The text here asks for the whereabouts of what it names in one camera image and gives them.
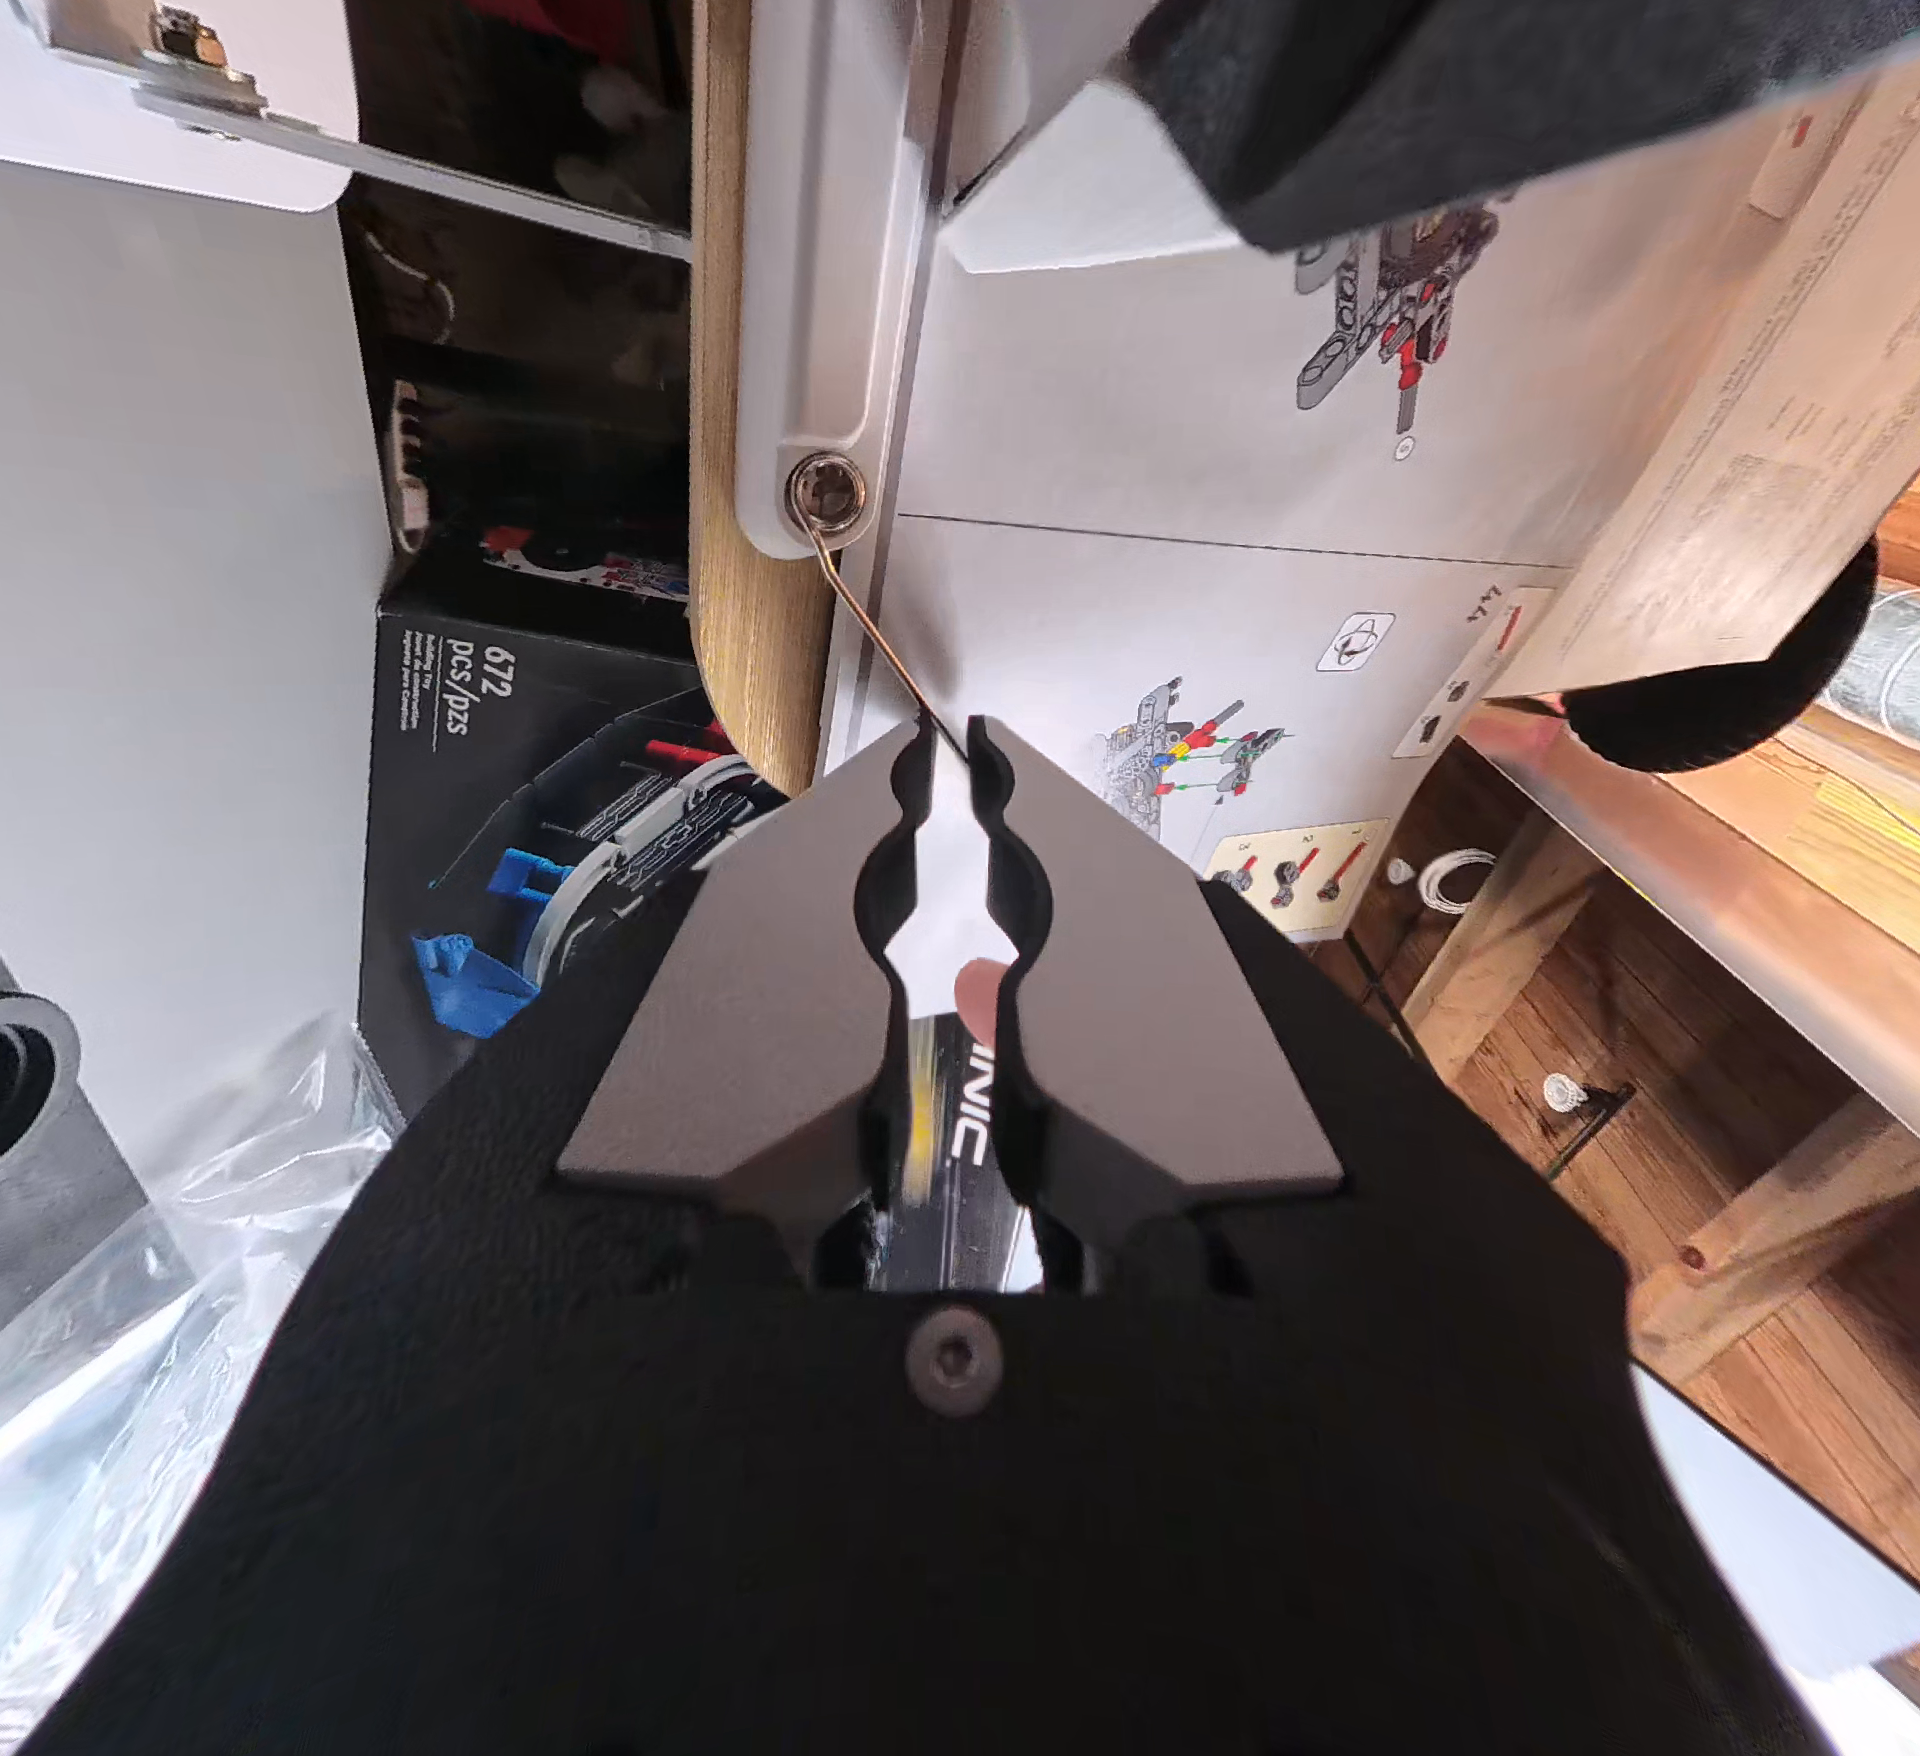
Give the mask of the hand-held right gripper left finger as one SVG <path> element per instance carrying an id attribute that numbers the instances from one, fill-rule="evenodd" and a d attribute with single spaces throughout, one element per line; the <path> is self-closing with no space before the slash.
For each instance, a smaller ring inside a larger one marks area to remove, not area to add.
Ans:
<path id="1" fill-rule="evenodd" d="M 909 1105 L 890 943 L 918 904 L 940 727 L 901 725 L 708 865 L 556 1169 L 767 1222 L 818 1257 L 891 1185 Z"/>

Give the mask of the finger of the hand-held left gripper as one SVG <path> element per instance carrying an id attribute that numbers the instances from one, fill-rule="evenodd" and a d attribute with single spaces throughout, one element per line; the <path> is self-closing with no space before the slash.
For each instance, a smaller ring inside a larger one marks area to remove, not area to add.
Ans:
<path id="1" fill-rule="evenodd" d="M 1161 0 L 971 0 L 946 249 L 975 277 L 1235 251 L 1128 49 Z"/>

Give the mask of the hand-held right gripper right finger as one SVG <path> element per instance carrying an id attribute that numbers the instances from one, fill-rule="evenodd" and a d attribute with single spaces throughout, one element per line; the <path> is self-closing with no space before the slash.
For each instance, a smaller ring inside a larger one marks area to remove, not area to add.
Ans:
<path id="1" fill-rule="evenodd" d="M 1006 725 L 969 725 L 996 990 L 1003 1172 L 1084 1253 L 1144 1225 L 1318 1201 L 1343 1172 L 1209 885 Z"/>

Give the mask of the lego instruction booklet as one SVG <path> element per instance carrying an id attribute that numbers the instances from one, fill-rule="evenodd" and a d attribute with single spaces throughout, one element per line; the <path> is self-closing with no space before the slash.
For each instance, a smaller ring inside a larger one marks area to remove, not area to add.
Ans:
<path id="1" fill-rule="evenodd" d="M 1748 662 L 1769 611 L 1597 611 L 1740 294 L 1874 81 L 1292 251 L 984 271 L 948 237 L 867 604 L 1296 943 L 1340 934 L 1489 692 Z"/>

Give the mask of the white book stand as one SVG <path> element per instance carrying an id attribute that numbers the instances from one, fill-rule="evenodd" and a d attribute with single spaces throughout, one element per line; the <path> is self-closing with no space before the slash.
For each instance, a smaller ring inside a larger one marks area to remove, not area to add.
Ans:
<path id="1" fill-rule="evenodd" d="M 5 0 L 5 160 L 321 208 L 350 177 L 677 268 L 693 292 L 695 645 L 799 794 L 891 485 L 948 0 L 691 0 L 688 218 L 368 142 L 343 0 Z"/>

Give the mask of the lego set box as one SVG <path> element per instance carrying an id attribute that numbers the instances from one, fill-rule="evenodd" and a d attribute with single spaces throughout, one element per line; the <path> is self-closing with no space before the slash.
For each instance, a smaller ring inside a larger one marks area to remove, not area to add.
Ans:
<path id="1" fill-rule="evenodd" d="M 783 803 L 705 688 L 685 520 L 434 534 L 376 613 L 357 1023 L 400 1118 Z"/>

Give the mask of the black lego tyre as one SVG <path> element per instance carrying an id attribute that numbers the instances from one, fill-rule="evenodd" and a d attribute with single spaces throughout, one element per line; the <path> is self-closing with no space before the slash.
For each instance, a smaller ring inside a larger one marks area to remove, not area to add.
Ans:
<path id="1" fill-rule="evenodd" d="M 2 1156 L 79 1093 L 80 1037 L 56 1002 L 2 990 Z"/>

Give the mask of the white printed task sheet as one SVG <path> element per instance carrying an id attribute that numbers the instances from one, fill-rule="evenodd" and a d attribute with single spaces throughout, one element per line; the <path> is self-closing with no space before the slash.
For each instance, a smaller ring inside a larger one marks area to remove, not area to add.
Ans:
<path id="1" fill-rule="evenodd" d="M 1917 60 L 1790 105 L 1735 239 L 1687 399 L 1502 692 L 1766 659 L 1915 480 Z"/>

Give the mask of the clear plastic bag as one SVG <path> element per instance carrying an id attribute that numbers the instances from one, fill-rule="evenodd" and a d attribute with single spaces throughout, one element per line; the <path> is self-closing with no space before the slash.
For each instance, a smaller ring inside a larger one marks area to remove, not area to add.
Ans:
<path id="1" fill-rule="evenodd" d="M 403 1116 L 350 1018 L 181 1116 L 143 1206 L 5 1328 L 2 1751 L 105 1645 Z"/>

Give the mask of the black rounded object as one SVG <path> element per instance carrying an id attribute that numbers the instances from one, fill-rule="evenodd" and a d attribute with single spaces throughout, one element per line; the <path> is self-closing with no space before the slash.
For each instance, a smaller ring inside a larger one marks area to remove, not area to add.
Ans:
<path id="1" fill-rule="evenodd" d="M 1877 538 L 1868 536 L 1769 658 L 1572 689 L 1559 698 L 1566 722 L 1592 754 L 1637 773 L 1736 760 L 1817 702 L 1860 640 L 1877 576 Z"/>

